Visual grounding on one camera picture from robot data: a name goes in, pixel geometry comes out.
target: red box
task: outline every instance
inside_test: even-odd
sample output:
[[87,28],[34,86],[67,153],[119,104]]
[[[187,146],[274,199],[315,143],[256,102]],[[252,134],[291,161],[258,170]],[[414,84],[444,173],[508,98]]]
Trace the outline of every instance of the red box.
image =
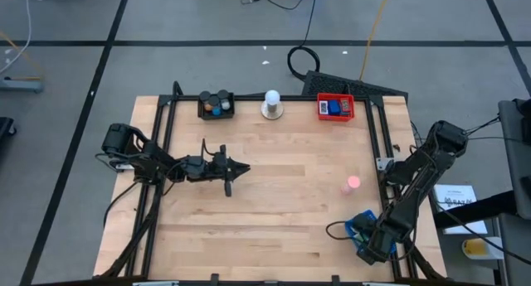
[[[319,101],[320,100],[332,100],[336,99],[341,104],[341,99],[347,99],[350,104],[350,113],[348,116],[331,116],[322,115],[319,113]],[[320,120],[332,120],[332,121],[349,121],[354,118],[354,97],[352,95],[337,95],[337,94],[317,94],[317,115]]]

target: yellow cable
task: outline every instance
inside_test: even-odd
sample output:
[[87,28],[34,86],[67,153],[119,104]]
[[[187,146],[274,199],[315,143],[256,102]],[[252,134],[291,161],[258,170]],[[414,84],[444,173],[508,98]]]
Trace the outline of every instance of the yellow cable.
[[382,0],[382,4],[380,4],[380,9],[378,9],[378,15],[376,16],[376,21],[374,21],[373,24],[373,30],[371,31],[371,35],[368,37],[367,40],[367,46],[365,46],[365,56],[363,57],[363,64],[362,64],[362,71],[359,74],[359,80],[363,79],[363,72],[365,71],[365,64],[367,63],[368,58],[368,49],[371,47],[371,41],[373,40],[374,32],[376,32],[376,26],[380,22],[380,18],[382,18],[382,11],[385,7],[385,3],[387,0]]
[[[7,41],[15,50],[20,52],[20,49],[18,48],[18,46],[15,45],[15,43],[9,38],[9,36],[7,36],[7,34],[0,31],[0,36],[5,41]],[[44,70],[42,69],[42,67],[38,63],[36,63],[32,58],[30,58],[30,56],[26,52],[22,53],[22,57],[24,57],[24,59],[26,59],[26,61],[29,62],[33,66],[33,68],[37,70],[40,76],[39,77],[34,77],[34,76],[17,77],[17,78],[11,78],[11,80],[42,80],[44,78]]]

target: blue object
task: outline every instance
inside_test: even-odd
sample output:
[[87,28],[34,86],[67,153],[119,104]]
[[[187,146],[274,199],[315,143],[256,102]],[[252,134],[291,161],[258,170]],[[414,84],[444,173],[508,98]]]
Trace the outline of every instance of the blue object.
[[212,114],[214,116],[219,116],[222,114],[222,108],[220,108],[219,106],[216,106],[214,108],[212,108]]
[[340,115],[341,107],[336,99],[329,100],[329,115]]
[[[371,219],[371,220],[376,220],[376,216],[374,215],[373,211],[371,210],[366,210],[364,212],[362,212],[363,215],[365,215],[368,219]],[[365,245],[367,245],[368,243],[368,240],[369,238],[371,237],[370,235],[361,235],[361,237],[363,238],[363,241],[361,240],[357,240],[357,239],[354,239],[354,236],[358,234],[357,231],[355,231],[352,227],[353,227],[353,223],[354,223],[354,218],[352,218],[351,220],[348,220],[345,222],[345,230],[347,231],[347,234],[349,237],[352,237],[352,242],[354,243],[354,245],[356,246],[356,249],[358,249],[358,252],[363,252],[363,247]],[[391,254],[396,252],[397,251],[397,244],[392,244],[391,245]]]

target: wooden tabletop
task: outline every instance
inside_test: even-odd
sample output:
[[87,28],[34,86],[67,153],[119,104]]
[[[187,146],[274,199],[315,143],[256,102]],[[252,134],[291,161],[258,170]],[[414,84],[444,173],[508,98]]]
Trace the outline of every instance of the wooden tabletop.
[[[157,97],[138,97],[134,106],[131,125],[147,136],[156,103]],[[406,158],[415,143],[405,100],[384,97],[384,103],[392,143],[401,148],[395,156]],[[221,280],[330,281],[338,274],[342,281],[393,281],[389,263],[370,266],[356,256],[352,241],[332,240],[324,231],[332,221],[382,211],[364,103],[355,104],[355,119],[347,123],[319,121],[315,102],[284,102],[284,115],[274,121],[261,115],[260,105],[236,102],[233,119],[206,122],[197,117],[197,102],[177,103],[171,155],[199,154],[205,138],[209,151],[226,144],[227,155],[251,170],[233,183],[232,197],[225,197],[222,181],[175,185],[162,199],[149,278],[209,280],[218,273]],[[343,196],[340,187],[352,175],[362,186]],[[132,179],[132,172],[119,174],[113,197]],[[138,200],[139,188],[109,213],[95,274],[108,269],[129,241]],[[418,229],[417,247],[446,275],[428,200]],[[341,225],[331,231],[345,236]],[[144,244],[139,251],[135,273]],[[401,268],[407,276],[404,262]]]

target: white cable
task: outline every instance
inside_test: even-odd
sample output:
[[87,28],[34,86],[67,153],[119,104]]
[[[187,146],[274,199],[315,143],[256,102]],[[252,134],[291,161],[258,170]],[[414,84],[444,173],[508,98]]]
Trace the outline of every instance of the white cable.
[[26,12],[27,12],[27,40],[26,45],[18,52],[18,54],[15,56],[13,60],[11,60],[9,63],[7,63],[6,66],[4,66],[0,70],[0,75],[3,74],[8,68],[15,63],[15,61],[18,60],[18,58],[22,55],[22,53],[27,49],[27,46],[30,45],[30,41],[32,40],[32,14],[30,13],[30,2],[29,0],[26,0]]

